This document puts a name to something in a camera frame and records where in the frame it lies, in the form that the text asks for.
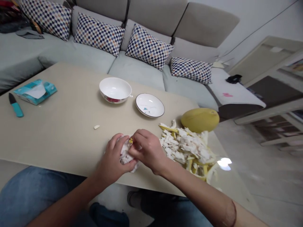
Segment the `leg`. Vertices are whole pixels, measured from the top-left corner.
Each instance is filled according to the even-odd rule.
[[[141,210],[155,219],[150,227],[212,226],[187,198],[149,190],[142,190],[140,194]]]
[[[0,193],[0,226],[26,226],[85,177],[30,166]]]

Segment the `sofa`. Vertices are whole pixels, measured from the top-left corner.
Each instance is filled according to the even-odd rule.
[[[25,39],[15,33],[0,34],[0,93],[13,89],[57,62],[65,61],[188,97],[202,108],[218,111],[221,121],[265,108],[265,104],[241,84],[227,83],[225,79],[229,75],[223,69],[211,69],[212,84],[209,85],[171,74],[172,57],[214,62],[220,55],[217,47],[239,22],[236,16],[184,0],[119,0],[118,3],[109,0],[76,0],[75,3],[68,41],[47,33],[43,34],[44,39],[38,40]],[[117,57],[74,42],[79,12],[106,24],[125,28]],[[197,20],[201,12],[208,15],[208,20]],[[212,18],[221,20],[214,23]],[[162,71],[125,55],[135,23],[157,39],[174,46]],[[199,39],[201,28],[204,35]]]

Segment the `table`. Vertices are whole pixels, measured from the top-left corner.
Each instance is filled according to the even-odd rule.
[[[99,91],[99,82],[106,77],[109,75],[57,63],[17,87],[43,79],[53,83],[58,90],[38,106],[16,96],[23,118],[15,116],[8,94],[2,95],[0,159],[89,176],[114,134],[132,135],[138,128],[145,128],[160,137],[160,122],[170,125],[172,119],[180,121],[184,112],[198,108],[188,98],[131,81],[132,97],[122,104],[108,103]],[[135,98],[140,93],[158,97],[165,106],[164,115],[159,118],[142,115],[135,105]],[[209,135],[209,146],[214,153],[227,156],[214,132]],[[215,187],[220,187],[248,210],[258,209],[233,167],[228,172],[218,171],[218,178]],[[124,174],[117,183],[184,196],[143,164],[135,173]]]

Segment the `cable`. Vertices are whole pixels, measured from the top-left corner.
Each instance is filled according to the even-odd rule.
[[[291,7],[293,4],[295,4],[296,2],[298,2],[299,0],[296,0],[294,3],[292,3],[290,6],[288,6],[286,9],[284,9],[282,12],[280,12],[277,16],[279,16],[281,13],[283,13],[285,10],[287,10],[289,7]],[[263,26],[265,26],[266,24],[268,24],[269,22],[271,22],[273,19],[275,19],[277,16],[275,16],[274,18],[270,19],[268,22],[266,22],[264,25],[262,25],[261,27],[259,27],[257,30],[259,30],[260,28],[262,28]],[[247,36],[242,42],[244,42],[248,37],[250,37],[252,34],[254,34],[257,30],[255,30],[253,33],[251,33],[249,36]],[[234,49],[236,49],[241,43],[239,43],[238,45],[236,45],[230,52],[232,52]]]

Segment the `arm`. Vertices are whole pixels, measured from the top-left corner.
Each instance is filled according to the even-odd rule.
[[[151,132],[137,130],[132,138],[134,145],[129,154],[180,189],[213,226],[267,226],[231,198],[167,158],[159,139]]]
[[[116,134],[108,142],[102,160],[90,177],[43,211],[27,226],[70,226],[75,217],[94,197],[116,182],[124,173],[132,171],[136,160],[125,165],[120,163],[122,146],[129,139],[128,136],[124,136],[117,142],[121,136],[121,133]]]

